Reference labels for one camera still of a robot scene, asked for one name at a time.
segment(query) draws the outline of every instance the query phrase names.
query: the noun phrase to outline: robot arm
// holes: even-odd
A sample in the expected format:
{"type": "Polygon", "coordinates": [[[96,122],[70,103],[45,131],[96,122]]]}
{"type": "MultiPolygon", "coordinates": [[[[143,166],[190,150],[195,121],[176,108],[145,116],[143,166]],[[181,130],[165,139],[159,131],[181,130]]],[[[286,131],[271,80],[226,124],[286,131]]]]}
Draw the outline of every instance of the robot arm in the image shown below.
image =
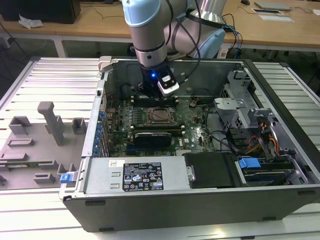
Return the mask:
{"type": "MultiPolygon", "coordinates": [[[[189,54],[191,57],[198,57],[197,51],[192,51],[195,49],[194,42],[197,42],[200,31],[198,11],[195,10],[189,18],[180,20],[184,28],[177,21],[173,21],[186,12],[192,1],[122,1],[124,18],[130,27],[133,45],[142,71],[143,88],[145,92],[151,94],[144,93],[149,97],[166,97],[179,88],[179,83],[168,65],[168,51],[178,51],[182,54],[189,54]],[[194,42],[184,29],[190,33],[194,42]]],[[[202,25],[201,38],[197,47],[202,57],[212,58],[225,37],[221,18],[225,0],[200,0],[200,2],[202,25]]]]}

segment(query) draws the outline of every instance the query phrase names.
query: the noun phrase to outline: power supply label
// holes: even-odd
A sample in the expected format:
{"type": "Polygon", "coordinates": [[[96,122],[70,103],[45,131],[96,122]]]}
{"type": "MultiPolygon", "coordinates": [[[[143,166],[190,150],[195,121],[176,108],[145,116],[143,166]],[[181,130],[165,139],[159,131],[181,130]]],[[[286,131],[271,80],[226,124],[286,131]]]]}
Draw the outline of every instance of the power supply label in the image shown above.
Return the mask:
{"type": "Polygon", "coordinates": [[[163,190],[161,162],[125,163],[122,189],[125,192],[163,190]]]}

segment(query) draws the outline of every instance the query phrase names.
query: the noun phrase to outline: yellow wire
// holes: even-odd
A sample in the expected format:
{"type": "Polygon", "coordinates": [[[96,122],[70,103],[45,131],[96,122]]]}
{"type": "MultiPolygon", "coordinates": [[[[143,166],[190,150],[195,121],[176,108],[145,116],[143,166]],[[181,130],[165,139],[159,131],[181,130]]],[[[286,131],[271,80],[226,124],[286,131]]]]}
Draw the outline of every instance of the yellow wire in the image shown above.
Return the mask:
{"type": "Polygon", "coordinates": [[[278,149],[277,149],[277,144],[276,144],[276,141],[273,139],[273,138],[269,138],[269,140],[271,140],[274,144],[274,150],[275,152],[279,155],[279,152],[278,152],[278,149]]]}
{"type": "Polygon", "coordinates": [[[253,151],[257,150],[260,147],[260,145],[255,146],[254,148],[250,149],[249,151],[247,151],[245,154],[249,154],[252,153],[253,151]]]}

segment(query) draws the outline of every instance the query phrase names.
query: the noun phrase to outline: gray floor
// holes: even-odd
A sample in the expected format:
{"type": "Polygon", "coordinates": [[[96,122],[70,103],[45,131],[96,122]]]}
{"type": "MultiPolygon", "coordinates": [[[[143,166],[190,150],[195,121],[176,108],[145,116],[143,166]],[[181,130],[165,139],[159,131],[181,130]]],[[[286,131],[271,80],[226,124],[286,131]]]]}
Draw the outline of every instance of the gray floor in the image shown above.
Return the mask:
{"type": "MultiPolygon", "coordinates": [[[[53,41],[41,39],[17,39],[19,45],[29,56],[37,57],[58,57],[53,41]]],[[[101,54],[104,56],[127,56],[127,43],[108,43],[101,42],[101,54]]],[[[68,56],[71,58],[96,58],[96,47],[94,42],[85,41],[66,41],[65,48],[68,56]]],[[[288,56],[283,51],[279,51],[278,55],[272,60],[267,59],[270,51],[252,49],[244,49],[240,58],[251,59],[255,62],[285,62],[305,81],[308,82],[315,74],[319,61],[313,52],[289,52],[288,56]]],[[[235,50],[229,54],[229,58],[233,58],[235,50]]],[[[4,50],[0,48],[0,98],[5,94],[13,83],[14,79],[20,74],[28,59],[24,57],[22,51],[15,42],[11,43],[11,48],[4,50]]],[[[316,92],[320,87],[320,80],[314,77],[310,87],[316,92]]]]}

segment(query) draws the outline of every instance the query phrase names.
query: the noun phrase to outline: blue latch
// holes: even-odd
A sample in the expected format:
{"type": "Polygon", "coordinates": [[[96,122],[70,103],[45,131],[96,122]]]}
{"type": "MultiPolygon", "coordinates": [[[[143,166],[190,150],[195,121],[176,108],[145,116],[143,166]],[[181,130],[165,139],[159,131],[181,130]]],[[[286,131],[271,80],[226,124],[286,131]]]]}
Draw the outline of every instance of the blue latch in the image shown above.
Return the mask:
{"type": "Polygon", "coordinates": [[[72,173],[64,173],[61,175],[60,177],[60,183],[61,184],[72,184],[72,178],[74,177],[74,175],[72,173]]]}
{"type": "Polygon", "coordinates": [[[239,161],[239,165],[242,169],[256,169],[256,168],[261,168],[260,162],[258,158],[254,157],[246,157],[242,158],[239,161]]]}

